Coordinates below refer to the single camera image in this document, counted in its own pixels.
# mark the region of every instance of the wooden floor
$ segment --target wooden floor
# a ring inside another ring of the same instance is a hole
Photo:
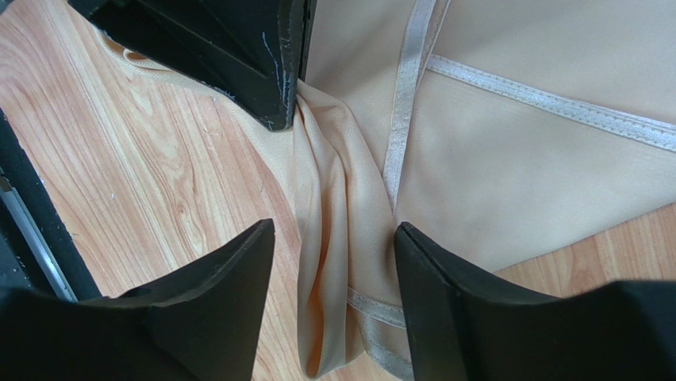
[[[166,274],[273,217],[275,265],[253,379],[302,379],[293,218],[218,102],[126,75],[64,1],[18,0],[0,15],[0,106],[104,294]],[[500,275],[555,295],[610,279],[676,279],[676,206]],[[324,379],[393,378],[362,356]]]

